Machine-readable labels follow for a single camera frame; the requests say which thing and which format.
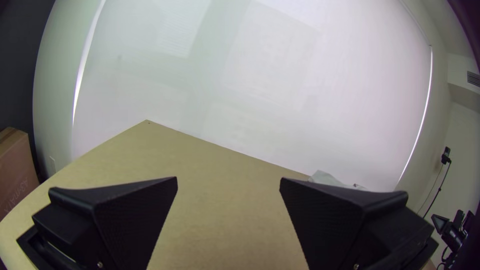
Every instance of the wall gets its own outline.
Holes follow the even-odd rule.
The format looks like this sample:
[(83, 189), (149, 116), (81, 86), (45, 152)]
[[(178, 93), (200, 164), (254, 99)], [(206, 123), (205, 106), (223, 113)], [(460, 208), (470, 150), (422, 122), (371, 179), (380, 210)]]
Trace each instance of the wall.
[[(427, 214), (427, 220), (431, 221), (431, 215), (437, 214), (453, 220), (458, 209), (476, 212), (480, 200), (480, 114), (453, 103), (449, 118), (448, 131), (444, 144), (451, 148), (452, 160), (450, 170), (438, 194), (431, 210)], [(439, 180), (435, 185), (429, 185), (424, 192), (427, 198), (425, 205), (419, 214), (423, 216), (433, 200), (435, 193), (442, 181), (446, 166), (442, 170)], [(432, 256), (435, 265), (441, 262), (442, 251), (446, 247), (438, 233), (433, 233), (433, 238), (439, 243), (437, 250)]]
[(435, 179), (440, 168), (451, 101), (447, 83), (447, 52), (439, 32), (420, 1), (403, 2), (422, 28), (433, 49), (431, 91), (423, 127), (408, 166), (395, 188), (408, 192), (407, 206), (417, 211), (417, 204), (425, 199), (424, 190)]
[(0, 129), (28, 133), (35, 169), (32, 95), (35, 65), (45, 24), (55, 0), (11, 0), (0, 12)]
[(107, 1), (73, 155), (150, 119), (305, 174), (390, 191), (419, 131), (430, 58), (397, 0)]
[(33, 82), (33, 127), (38, 159), (47, 176), (72, 161), (74, 93), (100, 3), (56, 1), (41, 39)]

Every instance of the cable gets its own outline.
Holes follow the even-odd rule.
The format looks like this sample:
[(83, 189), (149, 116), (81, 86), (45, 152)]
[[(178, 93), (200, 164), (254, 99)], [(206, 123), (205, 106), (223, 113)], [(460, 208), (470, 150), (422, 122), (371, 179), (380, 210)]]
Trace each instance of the cable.
[(425, 219), (425, 217), (426, 217), (427, 214), (429, 213), (430, 208), (432, 208), (432, 205), (433, 205), (434, 202), (435, 202), (435, 199), (437, 199), (437, 196), (439, 195), (440, 191), (442, 190), (442, 186), (444, 185), (445, 179), (447, 178), (447, 174), (449, 173), (449, 170), (450, 170), (450, 165), (452, 165), (452, 161), (451, 161), (451, 160), (450, 160), (450, 162), (448, 163), (448, 167), (446, 168), (445, 175), (443, 176), (443, 180), (441, 181), (441, 184), (440, 184), (440, 186), (438, 187), (438, 190), (436, 191), (435, 197), (433, 197), (433, 200), (431, 201), (430, 206), (428, 207), (428, 209), (426, 210), (425, 214), (423, 215), (423, 219)]
[(447, 258), (447, 259), (444, 258), (445, 252), (447, 252), (447, 249), (448, 249), (448, 248), (449, 248), (449, 247), (446, 246), (445, 249), (443, 250), (443, 252), (441, 253), (441, 261), (442, 261), (442, 262), (445, 262), (445, 261), (447, 261), (447, 259), (448, 259), (448, 258)]
[(440, 266), (443, 265), (443, 269), (445, 270), (445, 263), (441, 262), (437, 267), (436, 270), (439, 270)]
[(430, 194), (432, 194), (432, 191), (434, 191), (435, 184), (437, 184), (437, 180), (439, 179), (439, 176), (440, 176), (440, 173), (442, 172), (442, 168), (443, 168), (443, 167), (444, 167), (444, 165), (442, 164), (442, 165), (440, 166), (440, 169), (438, 170), (438, 174), (436, 175), (435, 182), (433, 182), (433, 185), (431, 186), (430, 192), (428, 193), (428, 195), (427, 195), (426, 198), (425, 198), (425, 201), (423, 201), (423, 203), (421, 204), (420, 208), (419, 208), (418, 211), (416, 212), (417, 215), (420, 213), (420, 210), (422, 210), (422, 208), (424, 207), (425, 203), (429, 200), (429, 197), (430, 197)]

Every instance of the cardboard table surface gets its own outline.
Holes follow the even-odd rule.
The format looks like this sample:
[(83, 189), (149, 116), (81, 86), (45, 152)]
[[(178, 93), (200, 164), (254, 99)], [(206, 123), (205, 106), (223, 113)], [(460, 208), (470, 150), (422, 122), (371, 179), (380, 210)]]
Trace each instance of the cardboard table surface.
[(307, 270), (279, 192), (281, 177), (308, 177), (144, 121), (60, 170), (0, 222), (0, 257), (10, 270), (34, 269), (16, 242), (48, 189), (93, 188), (178, 177), (178, 192), (148, 269)]

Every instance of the black camera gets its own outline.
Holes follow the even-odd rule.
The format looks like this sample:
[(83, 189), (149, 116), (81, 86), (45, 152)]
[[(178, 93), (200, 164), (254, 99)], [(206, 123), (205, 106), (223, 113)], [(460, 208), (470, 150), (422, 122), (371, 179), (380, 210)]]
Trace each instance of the black camera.
[(457, 210), (453, 221), (437, 214), (431, 216), (436, 231), (451, 250), (451, 253), (447, 258), (444, 258), (447, 249), (443, 251), (441, 257), (441, 261), (445, 264), (446, 269), (455, 264), (457, 254), (472, 229), (475, 215), (471, 211), (468, 211), (465, 219), (464, 217), (465, 214), (462, 210)]

